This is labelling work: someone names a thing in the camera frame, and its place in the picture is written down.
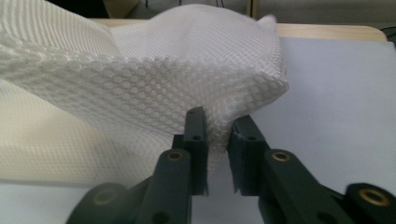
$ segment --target black metal bracket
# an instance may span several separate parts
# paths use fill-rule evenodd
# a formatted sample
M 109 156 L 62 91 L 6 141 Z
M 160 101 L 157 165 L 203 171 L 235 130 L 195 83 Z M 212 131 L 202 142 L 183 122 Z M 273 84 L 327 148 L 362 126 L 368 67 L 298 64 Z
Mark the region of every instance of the black metal bracket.
M 205 114 L 196 107 L 150 178 L 131 189 L 113 183 L 91 189 L 67 224 L 191 223 L 191 196 L 207 192 L 207 154 Z
M 396 223 L 396 199 L 369 184 L 346 195 L 327 189 L 292 153 L 271 149 L 250 116 L 237 119 L 228 145 L 234 188 L 259 196 L 267 224 Z

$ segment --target screw hole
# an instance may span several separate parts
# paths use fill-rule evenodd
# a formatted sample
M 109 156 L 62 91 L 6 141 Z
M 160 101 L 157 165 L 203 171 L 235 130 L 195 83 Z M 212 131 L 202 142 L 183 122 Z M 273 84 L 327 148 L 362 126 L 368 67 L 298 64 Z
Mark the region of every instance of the screw hole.
M 164 224 L 170 219 L 169 215 L 165 212 L 158 212 L 152 216 L 152 223 L 154 224 Z
M 195 140 L 195 141 L 199 141 L 199 140 L 202 139 L 202 137 L 198 136 L 198 135 L 195 135 L 192 139 Z
M 290 156 L 284 152 L 274 152 L 272 154 L 272 157 L 276 161 L 289 161 L 290 160 Z
M 106 205 L 113 202 L 118 196 L 114 189 L 103 189 L 99 191 L 93 198 L 93 203 L 96 205 Z
M 388 197 L 376 189 L 361 189 L 359 195 L 368 203 L 377 206 L 389 206 Z
M 169 161 L 180 161 L 183 158 L 183 154 L 180 152 L 171 152 L 167 158 Z
M 319 212 L 318 219 L 324 224 L 337 224 L 337 219 L 329 213 Z

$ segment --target mounting hole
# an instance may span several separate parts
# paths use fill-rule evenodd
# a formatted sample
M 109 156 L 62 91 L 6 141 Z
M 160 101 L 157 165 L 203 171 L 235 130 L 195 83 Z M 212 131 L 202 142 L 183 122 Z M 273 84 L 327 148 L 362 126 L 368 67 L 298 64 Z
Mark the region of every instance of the mounting hole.
M 152 216 L 152 223 L 153 224 L 164 224 L 169 221 L 170 217 L 165 212 L 158 212 Z
M 337 224 L 337 219 L 335 219 L 335 217 L 329 213 L 325 213 L 325 212 L 318 212 L 317 214 L 318 219 L 325 224 Z
M 289 161 L 290 160 L 290 156 L 284 152 L 274 152 L 272 154 L 272 157 L 276 161 Z
M 171 152 L 167 156 L 169 161 L 180 161 L 183 159 L 183 154 L 181 152 Z
M 93 197 L 93 203 L 96 205 L 106 205 L 113 202 L 117 196 L 118 193 L 114 189 L 102 189 Z
M 198 136 L 198 135 L 195 135 L 192 139 L 195 140 L 195 141 L 200 141 L 202 139 L 202 137 Z
M 376 189 L 360 189 L 359 195 L 368 203 L 377 206 L 389 206 L 388 197 Z

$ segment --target honeycomb mesh textile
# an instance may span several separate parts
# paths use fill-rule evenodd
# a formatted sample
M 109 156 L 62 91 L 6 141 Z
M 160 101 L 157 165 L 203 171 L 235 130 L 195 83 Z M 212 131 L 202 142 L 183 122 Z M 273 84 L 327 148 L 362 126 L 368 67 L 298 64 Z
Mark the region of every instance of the honeycomb mesh textile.
M 48 110 L 56 118 L 35 135 L 45 139 L 48 133 L 49 144 L 32 137 L 0 140 L 0 178 L 141 180 L 196 106 L 205 110 L 213 171 L 233 120 L 288 88 L 271 17 L 254 21 L 189 5 L 110 29 L 44 1 L 0 4 L 0 104 L 38 115 Z M 26 125 L 19 119 L 4 123 Z M 74 131 L 53 137 L 53 127 L 65 123 Z

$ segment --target wooden table edge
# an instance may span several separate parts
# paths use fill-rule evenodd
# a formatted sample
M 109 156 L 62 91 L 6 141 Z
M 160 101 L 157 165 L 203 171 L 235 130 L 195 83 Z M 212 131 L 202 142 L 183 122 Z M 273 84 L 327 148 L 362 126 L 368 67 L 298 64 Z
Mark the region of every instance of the wooden table edge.
M 102 23 L 108 27 L 116 27 L 137 24 L 146 20 L 92 19 L 92 21 Z M 276 33 L 282 37 L 367 40 L 379 42 L 388 41 L 384 33 L 370 26 L 279 23 L 277 25 Z

